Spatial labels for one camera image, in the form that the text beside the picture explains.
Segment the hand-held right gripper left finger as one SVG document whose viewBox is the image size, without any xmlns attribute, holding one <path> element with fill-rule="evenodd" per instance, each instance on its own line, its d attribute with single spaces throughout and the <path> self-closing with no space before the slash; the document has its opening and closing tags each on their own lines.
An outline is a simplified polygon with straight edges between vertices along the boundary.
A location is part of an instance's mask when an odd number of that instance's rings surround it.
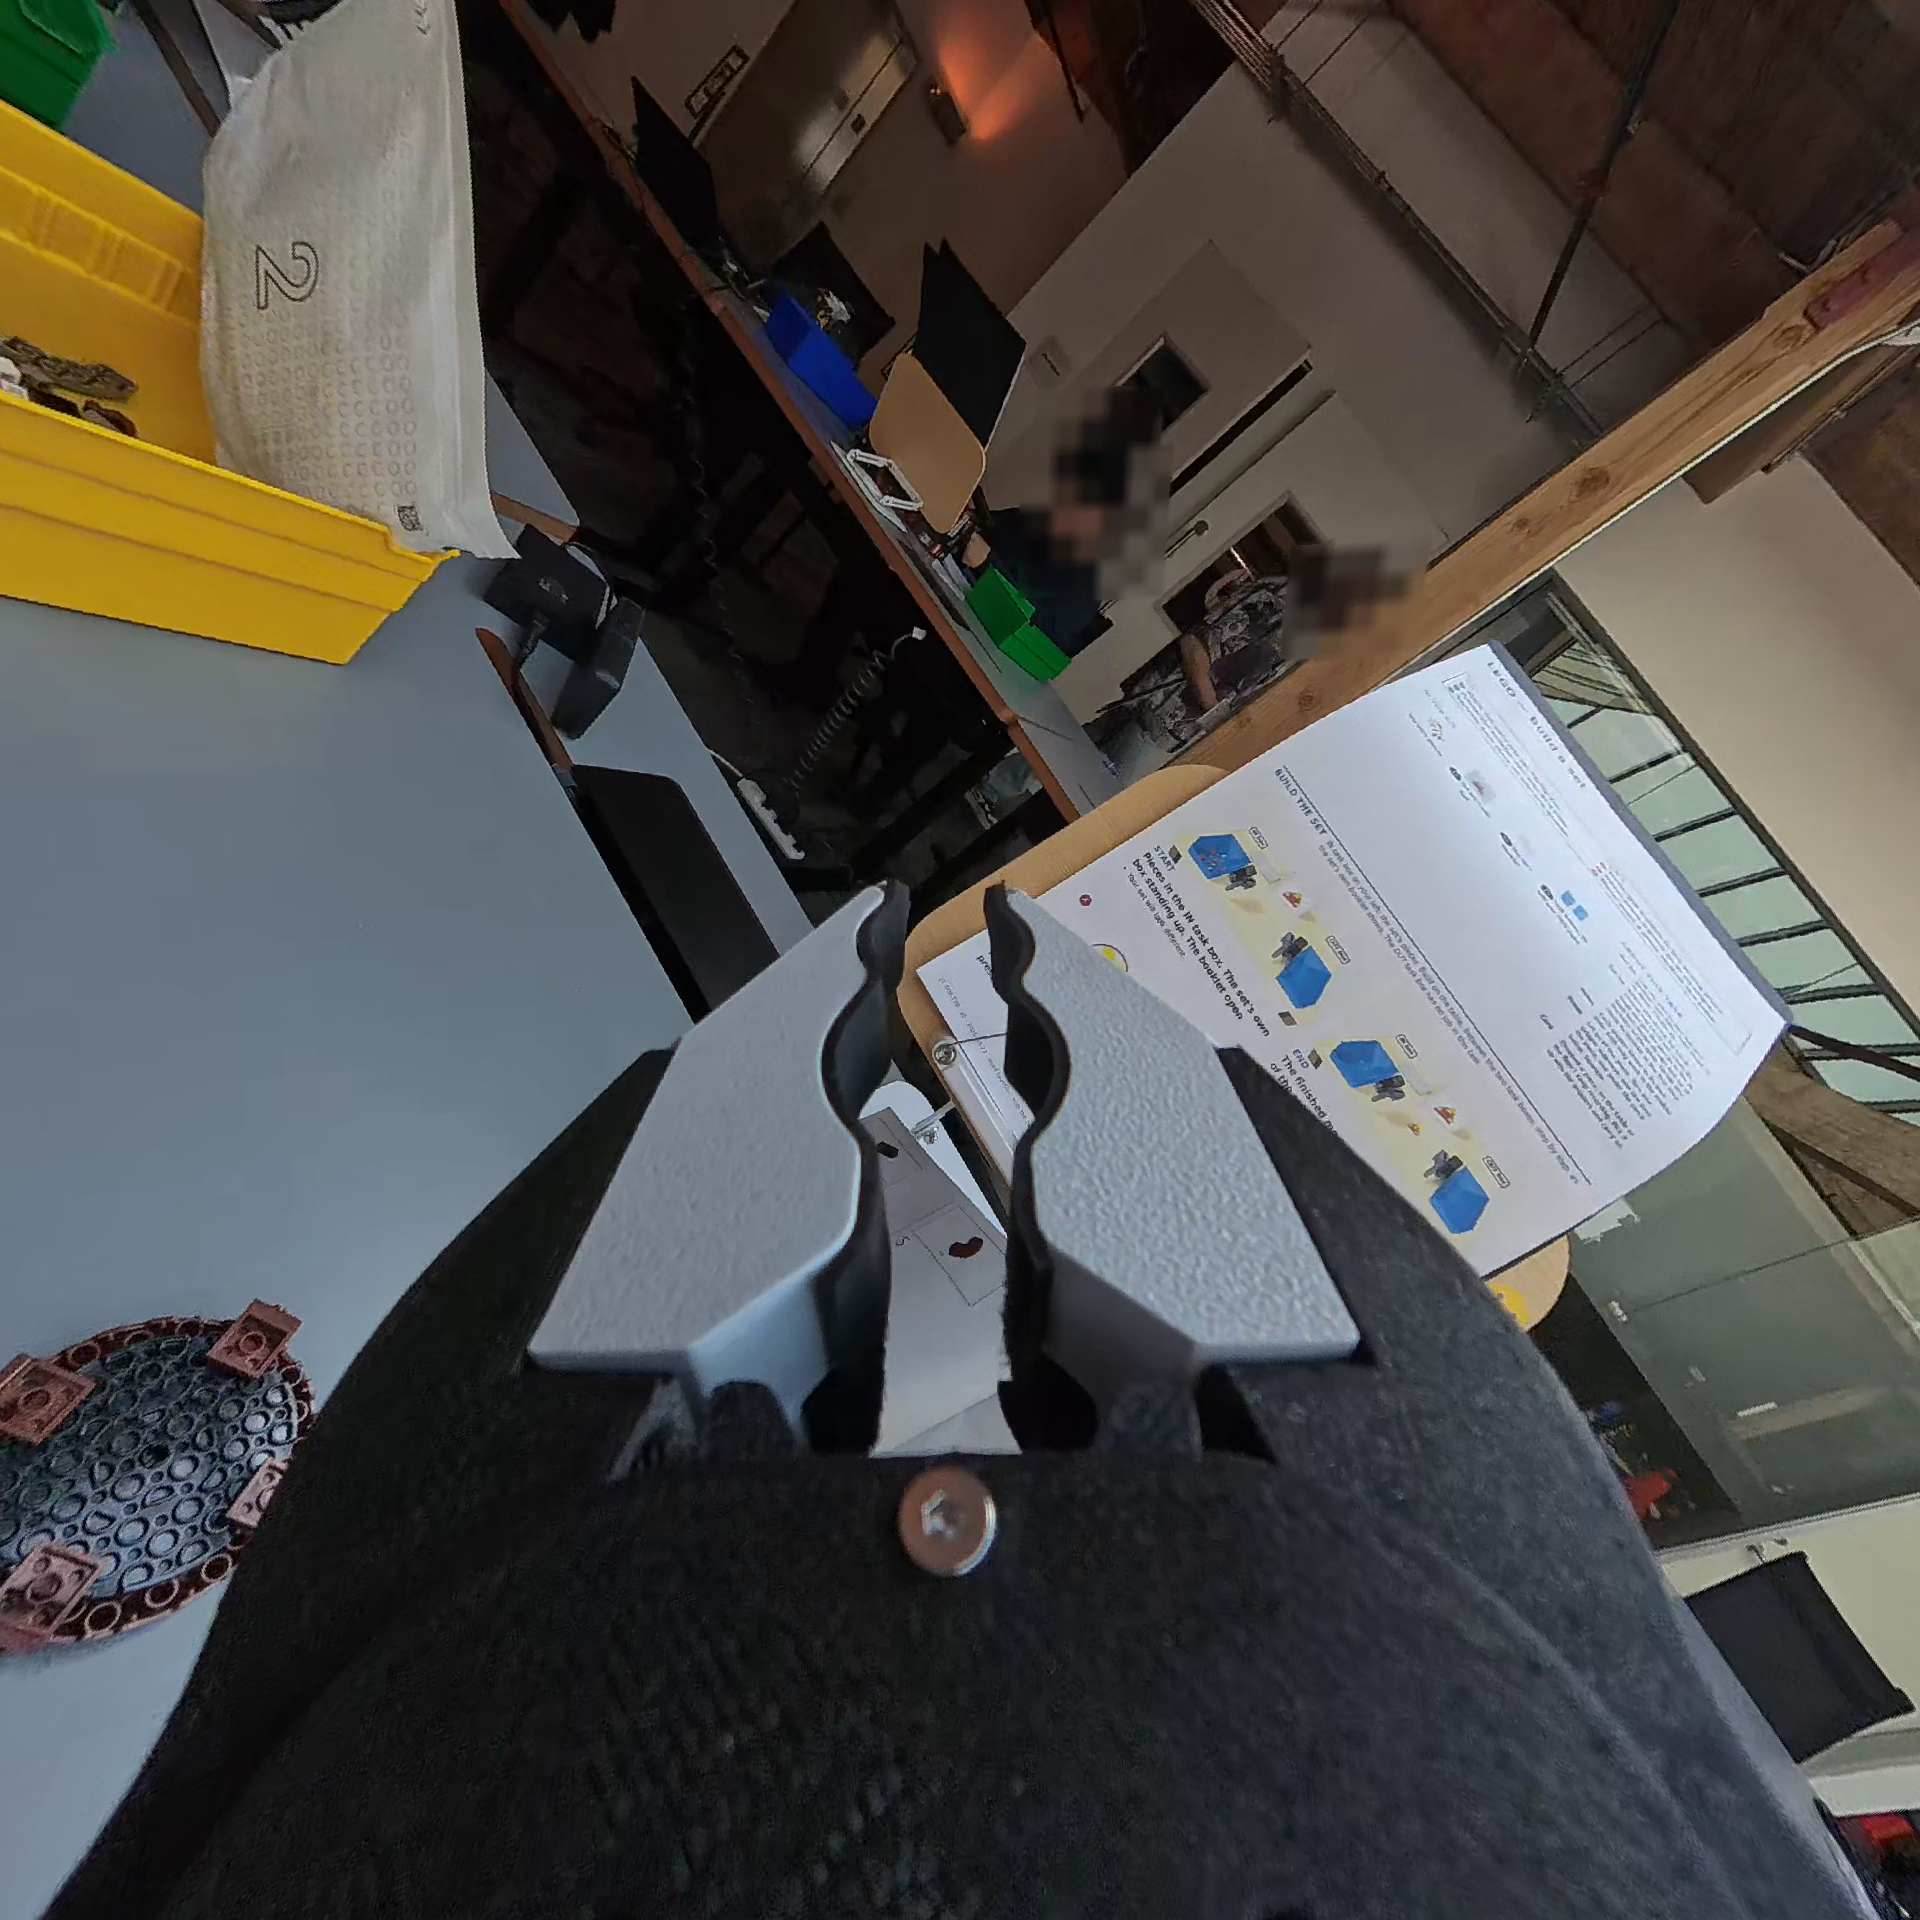
<svg viewBox="0 0 1920 1920">
<path fill-rule="evenodd" d="M 586 1217 L 528 1357 L 766 1387 L 826 1454 L 880 1432 L 890 1240 L 862 1113 L 894 1066 L 896 879 L 841 904 L 696 1022 Z"/>
</svg>

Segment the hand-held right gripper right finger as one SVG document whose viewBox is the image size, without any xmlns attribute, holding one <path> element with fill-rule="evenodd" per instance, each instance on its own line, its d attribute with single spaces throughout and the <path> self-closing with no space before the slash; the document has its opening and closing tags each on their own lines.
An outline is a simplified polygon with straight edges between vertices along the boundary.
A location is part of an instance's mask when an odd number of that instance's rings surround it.
<svg viewBox="0 0 1920 1920">
<path fill-rule="evenodd" d="M 1014 1142 L 999 1409 L 1023 1450 L 1224 1369 L 1346 1361 L 1359 1328 L 1257 1127 L 1237 1049 L 1007 883 L 983 902 Z"/>
</svg>

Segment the brown round brick model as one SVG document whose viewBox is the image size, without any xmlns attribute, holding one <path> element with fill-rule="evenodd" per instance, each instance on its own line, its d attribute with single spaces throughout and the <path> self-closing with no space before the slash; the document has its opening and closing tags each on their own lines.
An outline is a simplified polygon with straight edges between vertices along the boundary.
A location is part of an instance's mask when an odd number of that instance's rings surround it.
<svg viewBox="0 0 1920 1920">
<path fill-rule="evenodd" d="M 120 1639 L 226 1584 L 314 1418 L 300 1319 L 159 1314 L 1 1369 L 1 1654 Z"/>
</svg>

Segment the yellow plastic bin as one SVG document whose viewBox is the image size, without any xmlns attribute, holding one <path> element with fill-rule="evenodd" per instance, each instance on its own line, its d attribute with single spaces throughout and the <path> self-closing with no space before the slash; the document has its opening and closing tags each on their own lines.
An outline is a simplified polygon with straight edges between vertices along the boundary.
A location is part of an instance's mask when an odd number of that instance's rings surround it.
<svg viewBox="0 0 1920 1920">
<path fill-rule="evenodd" d="M 197 213 L 1 107 L 4 338 L 134 382 L 134 434 L 1 398 L 1 592 L 348 663 L 442 563 L 215 462 Z"/>
</svg>

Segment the grey adjoining desk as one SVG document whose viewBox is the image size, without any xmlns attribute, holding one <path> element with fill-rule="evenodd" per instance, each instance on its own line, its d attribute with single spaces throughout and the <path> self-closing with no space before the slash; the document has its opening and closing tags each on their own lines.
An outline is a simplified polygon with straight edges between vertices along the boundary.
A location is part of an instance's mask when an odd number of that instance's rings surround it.
<svg viewBox="0 0 1920 1920">
<path fill-rule="evenodd" d="M 808 937 L 802 902 L 645 645 L 613 705 L 581 739 L 559 739 L 559 747 L 572 749 L 575 762 L 676 778 L 778 952 Z"/>
</svg>

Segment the building instruction booklet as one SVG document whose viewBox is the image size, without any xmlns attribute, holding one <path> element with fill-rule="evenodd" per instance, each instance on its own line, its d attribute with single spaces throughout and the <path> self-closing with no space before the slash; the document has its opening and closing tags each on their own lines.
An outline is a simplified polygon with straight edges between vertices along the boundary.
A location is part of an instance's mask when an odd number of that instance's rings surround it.
<svg viewBox="0 0 1920 1920">
<path fill-rule="evenodd" d="M 877 1454 L 1013 1454 L 999 1387 L 1002 1234 L 926 1097 L 881 1085 L 862 1113 L 890 1242 Z"/>
</svg>

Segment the printed instruction sheet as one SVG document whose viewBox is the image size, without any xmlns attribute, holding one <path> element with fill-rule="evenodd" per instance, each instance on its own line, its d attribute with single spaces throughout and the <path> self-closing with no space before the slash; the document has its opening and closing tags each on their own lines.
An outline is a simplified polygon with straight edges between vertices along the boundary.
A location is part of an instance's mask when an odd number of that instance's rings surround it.
<svg viewBox="0 0 1920 1920">
<path fill-rule="evenodd" d="M 1484 1278 L 1685 1157 L 1784 1003 L 1494 645 L 1377 687 L 1032 896 L 1238 1049 Z M 918 968 L 1013 1163 L 989 934 Z"/>
</svg>

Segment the white power strip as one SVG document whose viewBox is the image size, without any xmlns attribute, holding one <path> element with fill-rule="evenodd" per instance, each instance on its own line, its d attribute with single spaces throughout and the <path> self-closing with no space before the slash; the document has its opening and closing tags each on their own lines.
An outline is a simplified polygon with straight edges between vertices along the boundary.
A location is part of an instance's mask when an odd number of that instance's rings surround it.
<svg viewBox="0 0 1920 1920">
<path fill-rule="evenodd" d="M 759 839 L 785 867 L 800 867 L 808 858 L 800 802 L 777 775 L 750 769 L 726 760 L 726 778 L 741 806 L 750 814 Z"/>
</svg>

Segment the wooden workbench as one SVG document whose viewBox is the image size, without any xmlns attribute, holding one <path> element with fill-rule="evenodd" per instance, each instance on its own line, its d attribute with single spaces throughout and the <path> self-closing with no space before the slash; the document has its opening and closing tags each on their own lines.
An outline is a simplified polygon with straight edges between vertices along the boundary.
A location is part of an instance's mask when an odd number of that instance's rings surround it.
<svg viewBox="0 0 1920 1920">
<path fill-rule="evenodd" d="M 783 439 L 802 453 L 806 474 L 837 502 L 841 521 L 854 528 L 860 552 L 884 566 L 896 587 L 913 601 L 918 624 L 958 663 L 975 699 L 992 711 L 1060 817 L 1072 822 L 1114 797 L 1120 778 L 1072 718 L 1065 699 L 992 647 L 964 601 L 927 560 L 921 541 L 865 495 L 842 458 L 845 440 L 833 429 L 820 398 L 805 387 L 790 367 L 777 358 L 756 309 L 733 288 L 733 280 L 714 271 L 706 256 L 685 240 L 636 167 L 621 133 L 589 109 L 584 96 L 562 71 L 554 41 L 544 22 L 525 3 L 501 1 L 495 9 L 513 29 L 528 56 L 537 61 L 544 74 L 544 96 L 565 105 L 582 136 L 591 142 L 596 150 L 594 181 L 614 184 L 646 222 L 657 246 L 673 261 L 679 275 L 688 282 L 693 298 L 710 325 L 726 336 L 728 354 L 741 374 L 750 376 L 753 387 L 778 411 Z"/>
</svg>

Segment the blue plastic bin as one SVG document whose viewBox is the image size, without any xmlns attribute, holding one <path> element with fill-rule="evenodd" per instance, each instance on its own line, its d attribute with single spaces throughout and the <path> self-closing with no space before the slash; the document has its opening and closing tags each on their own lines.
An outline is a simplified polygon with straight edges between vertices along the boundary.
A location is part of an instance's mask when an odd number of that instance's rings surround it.
<svg viewBox="0 0 1920 1920">
<path fill-rule="evenodd" d="M 778 294 L 766 314 L 764 336 L 775 358 L 822 402 L 845 431 L 860 434 L 869 427 L 877 395 L 857 374 L 847 351 L 800 298 Z"/>
</svg>

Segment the black monitor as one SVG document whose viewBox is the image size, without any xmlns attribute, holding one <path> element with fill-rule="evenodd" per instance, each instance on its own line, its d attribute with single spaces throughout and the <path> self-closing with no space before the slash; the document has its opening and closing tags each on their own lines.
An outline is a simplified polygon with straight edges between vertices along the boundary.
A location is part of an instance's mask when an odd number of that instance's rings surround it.
<svg viewBox="0 0 1920 1920">
<path fill-rule="evenodd" d="M 910 350 L 967 431 L 986 447 L 1023 362 L 1023 336 L 948 241 L 921 251 Z"/>
</svg>

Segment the white numbered paper bag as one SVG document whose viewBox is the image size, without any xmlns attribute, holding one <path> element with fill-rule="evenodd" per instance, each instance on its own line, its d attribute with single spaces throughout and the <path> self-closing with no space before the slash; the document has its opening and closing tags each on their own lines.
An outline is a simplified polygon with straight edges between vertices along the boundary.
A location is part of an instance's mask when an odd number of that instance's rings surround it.
<svg viewBox="0 0 1920 1920">
<path fill-rule="evenodd" d="M 200 168 L 215 447 L 398 546 L 504 560 L 457 9 L 344 1 L 230 96 Z"/>
</svg>

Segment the loose brick pieces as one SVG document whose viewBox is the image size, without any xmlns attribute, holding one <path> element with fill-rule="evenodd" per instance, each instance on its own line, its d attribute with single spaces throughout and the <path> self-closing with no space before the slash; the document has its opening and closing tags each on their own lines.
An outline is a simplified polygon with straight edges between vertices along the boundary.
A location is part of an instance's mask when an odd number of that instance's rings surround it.
<svg viewBox="0 0 1920 1920">
<path fill-rule="evenodd" d="M 137 384 L 127 374 L 58 357 L 21 336 L 1 336 L 1 395 L 137 439 L 137 422 L 125 408 Z"/>
</svg>

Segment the wooden support post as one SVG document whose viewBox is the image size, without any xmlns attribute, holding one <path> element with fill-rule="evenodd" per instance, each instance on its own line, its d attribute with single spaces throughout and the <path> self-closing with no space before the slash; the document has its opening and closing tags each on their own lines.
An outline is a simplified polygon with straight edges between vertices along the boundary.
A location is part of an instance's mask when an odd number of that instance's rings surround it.
<svg viewBox="0 0 1920 1920">
<path fill-rule="evenodd" d="M 1513 507 L 1413 577 L 1233 718 L 1181 765 L 1232 773 L 1362 693 L 1389 682 L 1510 592 L 1671 480 L 1916 322 L 1916 217 L 1884 222 L 1775 297 L 1730 343 L 1681 373 Z"/>
</svg>

